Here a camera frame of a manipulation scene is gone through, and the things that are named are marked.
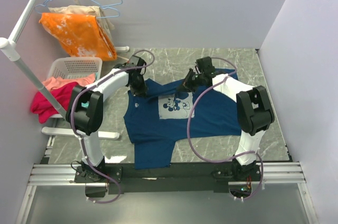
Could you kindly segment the blue t-shirt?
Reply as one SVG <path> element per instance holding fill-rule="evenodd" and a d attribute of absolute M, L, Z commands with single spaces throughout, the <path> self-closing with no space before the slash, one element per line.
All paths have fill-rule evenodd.
<path fill-rule="evenodd" d="M 239 136 L 237 106 L 227 96 L 205 86 L 196 92 L 177 92 L 177 80 L 161 85 L 145 81 L 146 97 L 128 93 L 125 126 L 135 151 L 135 169 L 168 167 L 175 143 L 212 136 Z"/>

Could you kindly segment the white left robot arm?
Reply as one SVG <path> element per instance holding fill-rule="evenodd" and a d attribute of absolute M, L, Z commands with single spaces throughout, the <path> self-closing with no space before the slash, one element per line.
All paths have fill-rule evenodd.
<path fill-rule="evenodd" d="M 107 178 L 98 136 L 104 116 L 104 102 L 122 87 L 129 87 L 133 94 L 144 96 L 147 91 L 143 78 L 146 67 L 144 59 L 132 55 L 127 62 L 117 64 L 94 83 L 72 90 L 66 120 L 80 142 L 82 160 L 78 173 L 94 183 Z"/>

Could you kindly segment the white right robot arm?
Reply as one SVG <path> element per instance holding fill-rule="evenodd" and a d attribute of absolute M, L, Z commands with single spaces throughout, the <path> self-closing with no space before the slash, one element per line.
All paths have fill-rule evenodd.
<path fill-rule="evenodd" d="M 253 87 L 233 78 L 236 71 L 225 73 L 218 71 L 211 57 L 196 60 L 195 69 L 190 69 L 179 92 L 195 92 L 198 87 L 206 86 L 205 95 L 210 90 L 227 96 L 237 105 L 237 121 L 241 128 L 240 142 L 234 156 L 227 158 L 231 162 L 231 175 L 237 181 L 244 181 L 254 173 L 263 174 L 263 166 L 258 166 L 259 144 L 265 132 L 275 121 L 274 111 L 267 89 Z"/>

